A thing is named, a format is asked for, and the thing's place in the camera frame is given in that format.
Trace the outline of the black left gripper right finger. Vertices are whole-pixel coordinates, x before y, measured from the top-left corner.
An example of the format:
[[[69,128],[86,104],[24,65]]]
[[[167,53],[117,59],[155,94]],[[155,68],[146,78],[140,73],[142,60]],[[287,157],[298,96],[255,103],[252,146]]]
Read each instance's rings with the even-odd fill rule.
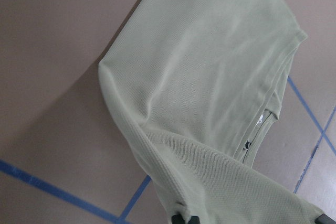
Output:
[[[199,216],[191,216],[188,224],[200,224]]]

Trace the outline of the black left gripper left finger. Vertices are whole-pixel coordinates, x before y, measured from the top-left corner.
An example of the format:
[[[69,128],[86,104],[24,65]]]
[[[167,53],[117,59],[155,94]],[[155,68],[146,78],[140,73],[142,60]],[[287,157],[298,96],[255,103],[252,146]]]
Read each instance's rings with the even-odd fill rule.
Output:
[[[184,219],[181,214],[176,214],[171,217],[171,224],[184,224]]]

